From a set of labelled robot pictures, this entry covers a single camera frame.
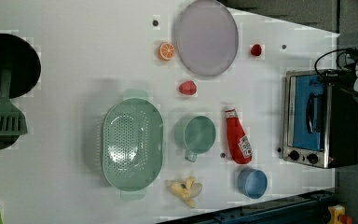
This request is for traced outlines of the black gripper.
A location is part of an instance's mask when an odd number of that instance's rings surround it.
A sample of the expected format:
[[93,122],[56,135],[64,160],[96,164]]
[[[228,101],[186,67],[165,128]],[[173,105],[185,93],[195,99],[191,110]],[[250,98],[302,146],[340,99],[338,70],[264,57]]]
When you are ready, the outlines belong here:
[[347,70],[325,70],[322,72],[323,80],[327,82],[351,83],[354,74]]

